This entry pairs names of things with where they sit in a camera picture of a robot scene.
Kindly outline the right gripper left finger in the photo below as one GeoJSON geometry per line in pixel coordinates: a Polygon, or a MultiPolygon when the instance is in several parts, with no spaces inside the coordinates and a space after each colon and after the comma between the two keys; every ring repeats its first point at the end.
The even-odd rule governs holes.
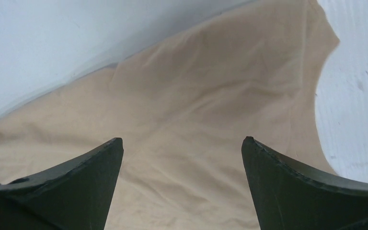
{"type": "Polygon", "coordinates": [[[102,230],[122,158],[121,138],[0,184],[0,230],[102,230]]]}

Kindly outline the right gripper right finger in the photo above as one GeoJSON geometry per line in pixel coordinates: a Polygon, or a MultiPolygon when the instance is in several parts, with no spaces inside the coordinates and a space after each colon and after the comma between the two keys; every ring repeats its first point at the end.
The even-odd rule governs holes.
{"type": "Polygon", "coordinates": [[[368,230],[368,183],[283,155],[252,137],[241,154],[263,230],[368,230]]]}

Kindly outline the beige t shirt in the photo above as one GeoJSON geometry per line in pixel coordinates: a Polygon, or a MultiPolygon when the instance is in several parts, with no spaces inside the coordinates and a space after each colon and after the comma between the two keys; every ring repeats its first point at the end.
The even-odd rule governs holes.
{"type": "Polygon", "coordinates": [[[259,0],[0,119],[0,182],[119,137],[108,230],[256,230],[247,136],[332,173],[314,97],[339,40],[315,0],[259,0]]]}

